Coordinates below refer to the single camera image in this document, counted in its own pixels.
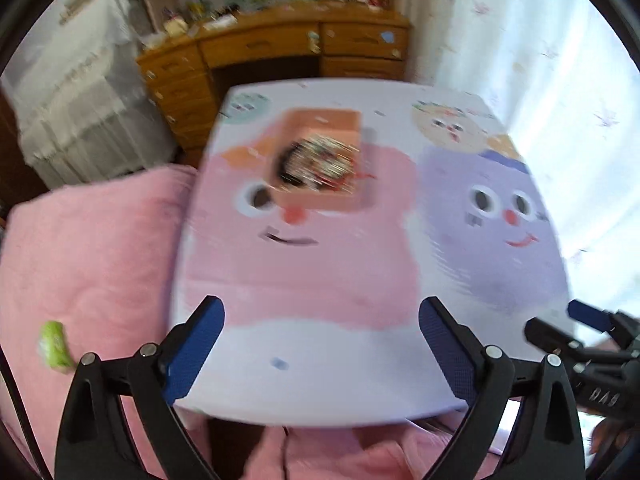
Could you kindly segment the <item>pink jewelry tray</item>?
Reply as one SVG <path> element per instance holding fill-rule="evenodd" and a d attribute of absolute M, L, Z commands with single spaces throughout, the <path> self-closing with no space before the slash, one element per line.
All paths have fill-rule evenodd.
<path fill-rule="evenodd" d="M 364 185 L 351 193 L 318 189 L 316 167 L 329 152 L 358 151 L 364 170 L 361 114 L 339 108 L 291 108 L 280 127 L 265 168 L 265 182 L 273 201 L 283 209 L 355 211 L 363 207 Z"/>

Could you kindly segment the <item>green small object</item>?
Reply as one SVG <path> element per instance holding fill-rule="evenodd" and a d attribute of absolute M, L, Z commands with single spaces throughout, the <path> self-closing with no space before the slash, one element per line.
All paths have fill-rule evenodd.
<path fill-rule="evenodd" d="M 43 324 L 40 330 L 39 350 L 44 364 L 52 370 L 69 373 L 76 367 L 61 322 L 47 321 Z"/>

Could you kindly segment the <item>wooden desk with drawers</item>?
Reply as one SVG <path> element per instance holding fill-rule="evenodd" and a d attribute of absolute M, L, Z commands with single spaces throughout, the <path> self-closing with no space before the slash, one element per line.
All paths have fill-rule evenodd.
<path fill-rule="evenodd" d="M 166 39 L 137 64 L 178 144 L 174 161 L 196 167 L 231 88 L 319 77 L 403 80 L 410 30 L 396 11 L 301 1 Z"/>

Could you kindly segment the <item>cream mug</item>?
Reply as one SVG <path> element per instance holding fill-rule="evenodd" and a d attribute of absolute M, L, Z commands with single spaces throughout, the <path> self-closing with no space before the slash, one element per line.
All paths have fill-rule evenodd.
<path fill-rule="evenodd" d="M 180 18 L 180 16 L 175 16 L 174 18 L 164 21 L 163 26 L 166 35 L 170 38 L 181 37 L 190 29 L 188 23 L 183 18 Z"/>

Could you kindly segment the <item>white floral curtain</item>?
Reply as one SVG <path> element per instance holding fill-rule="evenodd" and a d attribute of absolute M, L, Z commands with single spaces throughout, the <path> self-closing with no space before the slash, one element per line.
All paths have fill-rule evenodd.
<path fill-rule="evenodd" d="M 551 210 L 575 297 L 639 310 L 639 72 L 588 0 L 396 0 L 408 77 L 480 96 Z"/>

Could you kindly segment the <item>white lace cloth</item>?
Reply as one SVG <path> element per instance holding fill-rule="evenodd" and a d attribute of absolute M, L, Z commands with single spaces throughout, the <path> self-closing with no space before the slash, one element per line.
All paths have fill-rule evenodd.
<path fill-rule="evenodd" d="M 170 162 L 177 148 L 137 64 L 142 0 L 85 0 L 6 94 L 26 165 L 48 188 Z"/>

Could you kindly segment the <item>cartoon printed table cover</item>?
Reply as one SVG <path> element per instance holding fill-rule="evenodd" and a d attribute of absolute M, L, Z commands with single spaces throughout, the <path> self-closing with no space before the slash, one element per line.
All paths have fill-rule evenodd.
<path fill-rule="evenodd" d="M 363 200 L 285 208 L 267 180 L 299 110 L 360 116 Z M 350 427 L 452 410 L 419 328 L 442 300 L 520 359 L 539 316 L 568 326 L 550 214 L 479 97 L 406 82 L 311 79 L 232 89 L 183 223 L 171 318 L 224 303 L 224 329 L 180 408 L 259 425 Z"/>

